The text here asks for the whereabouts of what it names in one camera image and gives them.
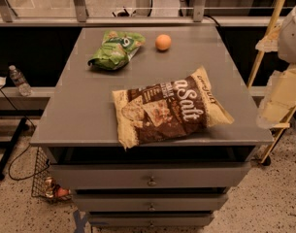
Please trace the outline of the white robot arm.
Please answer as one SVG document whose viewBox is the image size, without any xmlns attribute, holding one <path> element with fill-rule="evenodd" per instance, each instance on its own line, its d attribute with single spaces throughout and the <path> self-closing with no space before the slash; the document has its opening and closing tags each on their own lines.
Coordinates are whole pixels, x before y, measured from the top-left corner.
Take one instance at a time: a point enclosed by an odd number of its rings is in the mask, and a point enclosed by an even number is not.
<svg viewBox="0 0 296 233">
<path fill-rule="evenodd" d="M 282 24 L 262 38 L 255 48 L 264 52 L 276 51 L 279 59 L 289 64 L 285 71 L 273 72 L 259 105 L 256 123 L 269 129 L 280 123 L 296 106 L 296 6 Z"/>
</svg>

